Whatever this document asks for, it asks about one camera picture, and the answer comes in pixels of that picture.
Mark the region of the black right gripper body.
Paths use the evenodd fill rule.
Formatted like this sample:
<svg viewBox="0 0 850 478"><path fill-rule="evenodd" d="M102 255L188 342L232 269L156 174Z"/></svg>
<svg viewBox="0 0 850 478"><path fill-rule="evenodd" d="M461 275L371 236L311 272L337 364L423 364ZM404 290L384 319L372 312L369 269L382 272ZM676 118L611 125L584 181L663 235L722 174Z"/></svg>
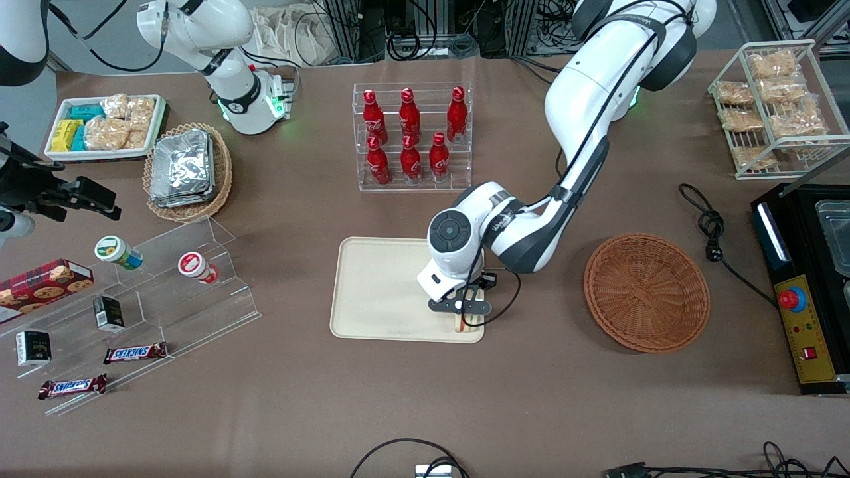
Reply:
<svg viewBox="0 0 850 478"><path fill-rule="evenodd" d="M13 212L64 220L67 208L79 208L72 191L65 187L68 182L54 176L65 168L61 163L5 160L1 169L1 206Z"/></svg>

